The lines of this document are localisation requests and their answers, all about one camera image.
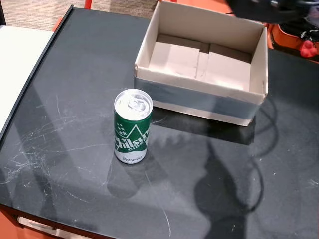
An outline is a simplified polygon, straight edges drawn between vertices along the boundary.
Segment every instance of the red object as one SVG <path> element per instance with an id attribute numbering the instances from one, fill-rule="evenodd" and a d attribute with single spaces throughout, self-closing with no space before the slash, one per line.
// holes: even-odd
<path id="1" fill-rule="evenodd" d="M 302 57 L 309 58 L 317 55 L 317 48 L 312 41 L 304 41 L 300 47 Z"/>
<path id="2" fill-rule="evenodd" d="M 52 28 L 52 31 L 55 31 L 55 30 L 58 28 L 58 26 L 60 25 L 61 21 L 62 21 L 62 18 L 59 17 L 58 20 L 57 20 L 57 22 L 56 22 L 56 24 L 55 24 L 54 27 Z"/>
<path id="3" fill-rule="evenodd" d="M 84 8 L 85 9 L 91 9 L 92 0 L 85 0 Z"/>

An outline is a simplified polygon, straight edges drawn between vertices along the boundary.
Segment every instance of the white surface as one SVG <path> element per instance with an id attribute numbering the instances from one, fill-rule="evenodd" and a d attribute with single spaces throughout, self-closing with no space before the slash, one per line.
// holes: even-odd
<path id="1" fill-rule="evenodd" d="M 0 26 L 0 131 L 52 34 Z"/>

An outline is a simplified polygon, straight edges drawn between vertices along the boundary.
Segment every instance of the can label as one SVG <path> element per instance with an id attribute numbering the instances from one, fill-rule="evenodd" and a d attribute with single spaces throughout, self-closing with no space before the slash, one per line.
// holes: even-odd
<path id="1" fill-rule="evenodd" d="M 115 149 L 120 153 L 144 151 L 147 148 L 150 119 L 127 121 L 115 112 Z"/>

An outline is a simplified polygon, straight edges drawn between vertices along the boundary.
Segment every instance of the aluminum can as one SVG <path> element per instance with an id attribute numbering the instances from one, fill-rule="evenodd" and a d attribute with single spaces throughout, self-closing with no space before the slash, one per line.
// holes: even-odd
<path id="1" fill-rule="evenodd" d="M 153 102 L 144 91 L 128 89 L 114 101 L 115 155 L 128 164 L 146 155 Z"/>

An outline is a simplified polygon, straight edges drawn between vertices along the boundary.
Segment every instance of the can lid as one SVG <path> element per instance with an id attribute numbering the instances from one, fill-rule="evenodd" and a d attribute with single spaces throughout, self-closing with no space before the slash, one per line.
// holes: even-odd
<path id="1" fill-rule="evenodd" d="M 115 111 L 126 120 L 139 121 L 145 119 L 153 110 L 151 97 L 144 91 L 128 89 L 115 98 Z"/>

